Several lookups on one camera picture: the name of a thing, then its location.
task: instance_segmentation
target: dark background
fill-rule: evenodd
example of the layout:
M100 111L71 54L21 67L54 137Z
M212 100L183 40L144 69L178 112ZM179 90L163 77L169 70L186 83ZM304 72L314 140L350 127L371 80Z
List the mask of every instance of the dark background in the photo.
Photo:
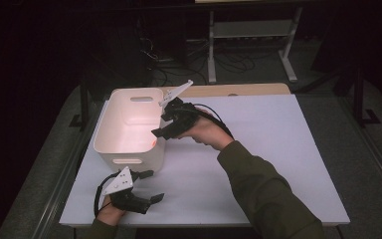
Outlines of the dark background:
M145 47L140 36L153 38L156 47L185 64L183 40L207 37L201 27L208 22L205 13L176 13L175 22L149 14L137 31L132 23L142 16L72 14L79 3L0 1L0 225L81 80L97 101L111 89L145 87L149 62L138 53ZM324 40L315 70L327 73L356 63L382 92L382 1L337 3L337 8L305 8L297 38Z

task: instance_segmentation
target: sleeve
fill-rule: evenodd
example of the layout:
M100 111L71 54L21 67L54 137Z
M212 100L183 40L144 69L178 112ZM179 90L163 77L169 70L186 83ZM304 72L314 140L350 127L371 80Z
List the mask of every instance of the sleeve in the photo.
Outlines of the sleeve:
M226 146L218 160L236 200L263 238L325 238L321 221L269 162L251 155L238 141Z
M95 219L84 239L113 239L116 232L117 226L110 226Z

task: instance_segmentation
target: floor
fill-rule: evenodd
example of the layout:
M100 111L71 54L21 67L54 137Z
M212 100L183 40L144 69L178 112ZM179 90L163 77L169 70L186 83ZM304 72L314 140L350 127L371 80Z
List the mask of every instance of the floor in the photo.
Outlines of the floor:
M219 42L215 51L217 84L286 83L291 91L296 91L323 76L323 73L310 69L320 41L297 41L293 45L289 59L298 76L298 82L294 84L287 81L277 53L282 45L281 39ZM199 51L200 49L206 49L204 41L190 44L190 61L187 67L169 59L157 64L153 69L152 86L179 86L188 79L193 80L195 85L205 85L206 53ZM343 98L333 94L332 88L336 80L331 79L308 93L296 95L330 177L351 219L348 225L325 228L326 237L382 238L382 96L374 86L365 82L364 107L371 109L381 123L360 127L351 114L352 93ZM80 90L76 88L67 98L1 228L0 238L69 239L82 238L84 235L86 229L74 230L58 223L64 209L64 197L68 195L70 183L75 179L74 170L68 176L61 177L60 172L67 169L64 159L71 158L70 155L73 154L81 155L82 147L79 145L87 141L87 132L70 127L73 116L80 113L79 97ZM74 162L69 164L69 168L76 166ZM47 187L40 185L44 181ZM59 190L60 197L54 196L55 185L63 185ZM43 189L41 195L37 196L36 204L30 205L31 210L24 210L30 202L31 191L37 188ZM47 221L41 217L44 212L49 217ZM135 229L120 227L117 238L132 239L136 238L135 235Z

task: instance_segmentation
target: rack leg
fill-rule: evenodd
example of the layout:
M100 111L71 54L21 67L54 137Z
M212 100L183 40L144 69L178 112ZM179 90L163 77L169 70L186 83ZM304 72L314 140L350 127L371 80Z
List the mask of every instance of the rack leg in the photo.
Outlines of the rack leg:
M215 59L213 56L213 44L214 44L214 32L213 32L213 25L214 25L214 13L213 11L210 12L210 27L209 27L209 59L207 60L207 69L209 74L209 84L214 85L216 84L216 69L215 69Z
M297 81L297 77L295 72L293 71L292 65L288 59L290 47L292 46L293 38L295 36L295 32L297 29L297 25L299 23L300 14L302 12L302 8L299 7L296 9L295 15L293 16L292 23L290 24L289 33L287 35L287 42L285 47L282 50L279 50L279 56L281 57L282 64L284 65L287 78L290 82L294 83Z

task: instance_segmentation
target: hand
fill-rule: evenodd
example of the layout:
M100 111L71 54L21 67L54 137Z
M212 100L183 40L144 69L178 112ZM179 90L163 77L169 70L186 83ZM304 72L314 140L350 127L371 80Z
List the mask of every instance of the hand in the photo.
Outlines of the hand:
M110 202L110 197L107 195L104 197L97 219L107 225L116 226L125 212L126 211L114 207Z
M177 138L191 136L196 142L211 145L214 149L222 150L234 141L227 133L211 120L199 117L194 126L181 133Z

